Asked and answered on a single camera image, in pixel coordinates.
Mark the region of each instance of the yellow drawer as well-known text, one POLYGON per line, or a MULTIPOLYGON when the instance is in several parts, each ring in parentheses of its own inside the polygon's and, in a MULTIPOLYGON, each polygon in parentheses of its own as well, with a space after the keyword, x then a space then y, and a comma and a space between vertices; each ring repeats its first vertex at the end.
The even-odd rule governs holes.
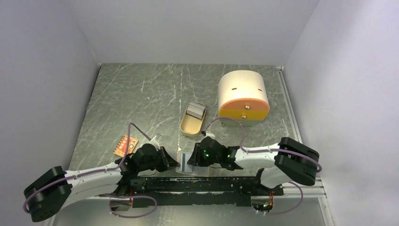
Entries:
POLYGON ((234 119, 243 119, 243 115, 245 115, 245 119, 247 120, 263 120, 266 118, 269 111, 251 111, 251 110, 219 110, 219 117, 230 117, 234 119))

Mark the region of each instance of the gray tabletop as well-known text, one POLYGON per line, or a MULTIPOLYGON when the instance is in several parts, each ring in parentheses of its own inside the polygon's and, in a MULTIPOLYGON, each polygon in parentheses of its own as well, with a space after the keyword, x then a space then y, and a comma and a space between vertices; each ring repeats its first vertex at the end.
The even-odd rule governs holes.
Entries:
MULTIPOLYGON (((203 126, 217 116, 217 85, 220 78, 235 70, 251 70, 263 76, 270 112, 255 126, 246 127, 244 146, 271 145, 281 137, 294 138, 286 99, 275 67, 256 65, 183 65, 183 64, 103 64, 93 90, 86 117, 69 170, 106 165, 118 156, 113 150, 127 134, 127 124, 136 123, 151 137, 163 136, 161 145, 176 159, 178 149, 192 152, 203 136, 186 137, 179 124, 190 101, 204 103, 207 114, 203 126)), ((239 127, 210 127, 225 146, 239 144, 239 127)), ((134 128, 131 136, 146 142, 134 128)), ((255 175, 258 168, 227 171, 211 169, 211 176, 255 175)), ((170 170, 155 176, 183 176, 170 170)))

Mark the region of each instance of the wire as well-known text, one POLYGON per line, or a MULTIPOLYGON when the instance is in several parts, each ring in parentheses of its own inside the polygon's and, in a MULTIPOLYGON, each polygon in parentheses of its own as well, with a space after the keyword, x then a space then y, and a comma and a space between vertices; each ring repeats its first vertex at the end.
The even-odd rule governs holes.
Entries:
MULTIPOLYGON (((133 195, 133 188, 130 189, 130 196, 133 195)), ((133 199, 129 199, 129 204, 132 205, 133 204, 133 199)))
POLYGON ((157 200, 154 199, 153 197, 147 196, 147 195, 136 195, 136 196, 116 196, 116 195, 113 195, 113 194, 104 194, 104 195, 105 195, 105 196, 108 196, 108 197, 111 197, 111 198, 151 199, 151 200, 154 201, 154 204, 155 204, 155 205, 154 205, 154 208, 153 208, 152 210, 150 210, 149 212, 144 213, 144 214, 142 214, 142 215, 138 215, 138 216, 124 216, 124 215, 119 215, 119 214, 115 213, 114 211, 112 211, 111 202, 110 202, 110 203, 109 203, 110 213, 111 213, 112 215, 114 215, 114 216, 119 217, 119 218, 142 218, 142 217, 145 217, 145 216, 148 216, 148 215, 152 214, 152 213, 157 209, 157 207, 158 207, 158 202, 157 202, 157 200))
POLYGON ((274 199, 274 194, 273 194, 273 191, 270 190, 270 191, 269 191, 269 204, 270 204, 271 206, 273 206, 273 199, 274 199))
POLYGON ((150 176, 153 176, 156 173, 157 173, 157 171, 155 170, 155 172, 153 174, 151 174, 151 175, 140 175, 139 177, 150 177, 150 176))
POLYGON ((247 134, 246 134, 245 129, 244 129, 244 127, 242 126, 241 122, 239 122, 239 121, 236 120, 236 119, 233 119, 233 118, 230 118, 230 117, 217 117, 217 118, 214 118, 214 119, 205 127, 205 130, 207 130, 207 129, 209 128, 209 126, 210 126, 214 121, 219 120, 219 119, 229 119, 229 120, 233 120, 233 121, 235 121, 235 122, 241 127, 242 132, 243 132, 243 135, 242 135, 242 139, 241 139, 241 141, 240 141, 240 143, 239 143, 239 147, 241 148, 241 150, 243 150, 243 151, 244 151, 245 153, 247 153, 247 154, 249 154, 249 153, 265 153, 265 152, 284 152, 284 153, 288 153, 288 154, 292 154, 292 155, 299 156, 299 157, 304 158, 304 159, 310 161, 311 163, 315 164, 315 165, 318 167, 317 172, 320 172, 320 171, 322 170, 322 167, 321 167, 320 163, 318 163, 316 160, 314 160, 314 159, 312 159, 312 158, 310 158, 310 157, 308 157, 308 156, 306 156, 306 155, 304 155, 304 154, 296 153, 296 152, 293 152, 293 151, 290 151, 290 150, 285 150, 285 149, 271 149, 271 150, 269 150, 269 149, 261 149, 261 150, 248 151, 247 149, 245 149, 245 148, 242 146, 242 143, 244 142, 244 139, 245 139, 245 137, 247 136, 247 134))
POLYGON ((123 206, 131 206, 132 205, 130 202, 129 202, 129 204, 125 204, 123 202, 116 201, 116 200, 113 200, 113 202, 116 202, 117 204, 120 204, 120 205, 123 205, 123 206))
POLYGON ((270 205, 273 206, 273 204, 274 204, 274 192, 273 192, 273 191, 270 191, 270 193, 271 193, 271 202, 270 202, 270 205))
POLYGON ((286 213, 289 213, 289 212, 295 210, 296 208, 298 208, 302 204, 302 202, 303 202, 303 191, 302 191, 301 187, 299 185, 297 185, 296 183, 294 183, 294 182, 288 182, 288 183, 295 185, 299 189, 299 191, 301 192, 301 199, 299 200, 299 202, 294 207, 292 207, 292 208, 290 208, 288 210, 277 212, 277 213, 273 213, 273 212, 266 213, 266 212, 264 212, 263 213, 264 215, 282 215, 282 214, 286 214, 286 213))
MULTIPOLYGON (((134 126, 138 131, 140 131, 140 133, 142 133, 148 140, 151 140, 151 138, 150 138, 146 133, 144 133, 141 129, 139 129, 134 123, 130 122, 130 123, 128 124, 128 140, 127 140, 127 143, 128 143, 128 144, 129 144, 129 139, 130 139, 130 125, 133 125, 133 126, 134 126)), ((126 145, 125 154, 123 155, 123 157, 122 157, 122 159, 120 160, 119 164, 118 164, 116 167, 114 167, 114 168, 99 169, 99 170, 96 169, 96 170, 92 170, 92 171, 89 171, 89 172, 80 173, 80 174, 78 174, 78 175, 72 175, 72 176, 69 176, 69 177, 64 177, 64 178, 58 179, 58 180, 56 180, 56 181, 54 181, 54 182, 51 182, 51 183, 48 184, 48 185, 45 185, 45 186, 41 187, 39 190, 37 190, 36 192, 32 193, 31 195, 29 195, 28 198, 26 198, 26 200, 25 200, 25 202, 24 202, 24 206, 23 206, 24 211, 25 211, 26 213, 29 213, 29 210, 28 210, 28 208, 27 208, 27 205, 28 205, 28 202, 29 202, 33 197, 37 196, 37 194, 39 194, 40 192, 43 192, 43 191, 46 190, 47 188, 52 187, 52 186, 54 186, 54 185, 56 185, 56 184, 58 184, 58 183, 60 183, 60 182, 63 182, 63 181, 69 180, 69 179, 75 179, 75 178, 79 178, 79 177, 91 175, 91 174, 93 174, 93 173, 106 172, 106 171, 111 171, 111 170, 117 170, 117 169, 119 169, 119 167, 120 167, 120 166, 124 163, 124 161, 125 161, 126 155, 128 154, 128 150, 129 150, 129 145, 126 145)))

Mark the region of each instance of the white wall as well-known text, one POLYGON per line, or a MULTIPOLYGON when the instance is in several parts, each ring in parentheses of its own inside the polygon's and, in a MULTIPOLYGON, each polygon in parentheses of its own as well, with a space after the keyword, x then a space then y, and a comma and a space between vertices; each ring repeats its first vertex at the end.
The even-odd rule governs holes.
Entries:
POLYGON ((24 189, 68 167, 97 70, 63 0, 0 2, 0 225, 37 225, 24 189))
POLYGON ((399 225, 399 4, 321 0, 285 64, 337 226, 399 225))
POLYGON ((319 0, 67 0, 99 62, 283 65, 319 0))

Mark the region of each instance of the white plastic part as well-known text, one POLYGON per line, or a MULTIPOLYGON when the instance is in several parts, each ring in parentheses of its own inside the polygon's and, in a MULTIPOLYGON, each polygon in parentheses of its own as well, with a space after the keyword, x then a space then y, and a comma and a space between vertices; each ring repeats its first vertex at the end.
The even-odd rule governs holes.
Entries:
POLYGON ((141 146, 145 145, 145 144, 151 144, 153 145, 157 150, 161 149, 160 147, 160 140, 162 139, 162 135, 161 134, 157 134, 155 135, 148 143, 144 143, 141 146))
POLYGON ((253 71, 239 70, 225 74, 219 81, 217 95, 218 110, 226 102, 241 98, 259 99, 268 103, 263 77, 253 71))
POLYGON ((210 138, 214 139, 215 135, 210 131, 205 131, 205 137, 210 137, 210 138))
MULTIPOLYGON (((102 170, 102 169, 110 169, 115 168, 117 166, 116 163, 110 163, 105 166, 85 169, 85 170, 77 170, 77 171, 66 171, 65 176, 69 177, 72 175, 78 175, 81 173, 93 171, 93 170, 102 170)), ((120 174, 121 170, 110 170, 106 172, 98 172, 90 175, 86 175, 83 177, 79 177, 76 179, 67 180, 68 184, 72 185, 71 194, 68 199, 65 201, 62 208, 77 202, 79 200, 83 200, 92 196, 96 196, 99 194, 112 193, 118 187, 117 183, 122 178, 120 174)))
MULTIPOLYGON (((279 144, 264 147, 245 148, 247 151, 270 150, 279 148, 279 144)), ((261 175, 261 184, 267 188, 274 188, 277 185, 292 181, 283 171, 274 165, 274 157, 278 152, 246 153, 242 149, 237 150, 235 163, 242 168, 259 167, 264 168, 261 175)))

